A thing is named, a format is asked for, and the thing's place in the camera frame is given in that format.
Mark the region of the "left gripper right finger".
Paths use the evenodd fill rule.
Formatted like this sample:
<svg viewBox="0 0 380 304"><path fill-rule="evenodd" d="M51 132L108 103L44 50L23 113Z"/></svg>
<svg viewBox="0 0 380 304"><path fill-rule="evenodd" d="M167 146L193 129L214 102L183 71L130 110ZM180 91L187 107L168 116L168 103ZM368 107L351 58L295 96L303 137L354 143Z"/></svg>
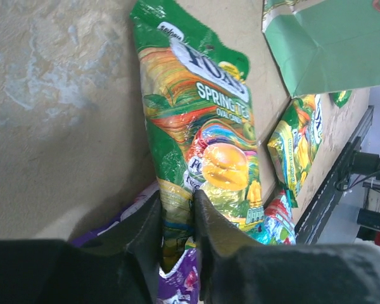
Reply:
<svg viewBox="0 0 380 304"><path fill-rule="evenodd" d="M380 303L380 252L365 244L265 246L194 193L204 303Z"/></svg>

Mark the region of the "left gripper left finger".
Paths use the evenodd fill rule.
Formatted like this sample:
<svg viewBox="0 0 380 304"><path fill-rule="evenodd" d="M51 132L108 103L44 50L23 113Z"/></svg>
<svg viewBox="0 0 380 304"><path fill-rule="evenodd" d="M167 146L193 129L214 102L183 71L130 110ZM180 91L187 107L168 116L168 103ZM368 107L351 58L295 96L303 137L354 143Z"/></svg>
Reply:
<svg viewBox="0 0 380 304"><path fill-rule="evenodd" d="M0 303L155 303L161 246L158 194L80 248L0 241Z"/></svg>

